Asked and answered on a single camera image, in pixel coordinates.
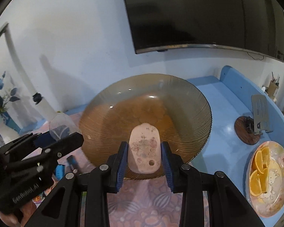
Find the person left hand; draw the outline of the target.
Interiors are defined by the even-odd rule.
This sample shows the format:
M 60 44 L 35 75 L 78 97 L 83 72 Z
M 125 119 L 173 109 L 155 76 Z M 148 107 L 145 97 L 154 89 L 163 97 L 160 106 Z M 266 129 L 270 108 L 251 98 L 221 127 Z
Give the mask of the person left hand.
M 37 207 L 33 201 L 29 201 L 25 205 L 20 208 L 20 212 L 22 212 L 23 217 L 21 221 L 18 220 L 16 215 L 12 214 L 4 214 L 0 211 L 0 219 L 4 224 L 11 227 L 24 227 L 26 223 L 29 221 L 31 216 L 36 211 Z

